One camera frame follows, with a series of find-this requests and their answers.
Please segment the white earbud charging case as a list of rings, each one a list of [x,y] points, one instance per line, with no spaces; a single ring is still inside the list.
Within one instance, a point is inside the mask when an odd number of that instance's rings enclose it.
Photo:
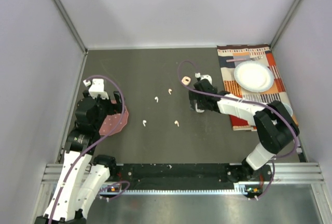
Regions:
[[[205,112],[205,110],[203,110],[203,109],[199,109],[199,108],[195,108],[195,111],[197,112],[197,113],[203,113],[203,112]]]

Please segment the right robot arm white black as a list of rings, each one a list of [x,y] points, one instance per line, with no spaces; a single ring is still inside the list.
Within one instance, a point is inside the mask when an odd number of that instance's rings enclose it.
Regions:
[[[255,180],[266,163],[290,142],[298,141],[299,128],[280,101],[266,104],[245,100],[227,91],[218,92],[208,79],[199,79],[189,89],[189,102],[197,112],[209,110],[235,116],[256,128],[259,143],[241,162],[237,180]]]

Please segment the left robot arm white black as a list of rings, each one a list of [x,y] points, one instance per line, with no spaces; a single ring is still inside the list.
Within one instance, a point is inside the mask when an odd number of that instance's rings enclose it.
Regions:
[[[87,214],[103,183],[116,178],[118,169],[115,158],[99,155],[93,158],[95,147],[103,140],[100,128],[107,116],[126,109],[121,92],[115,91],[115,101],[93,98],[85,90],[77,103],[75,122],[69,132],[62,171],[49,206],[35,223],[86,223]]]

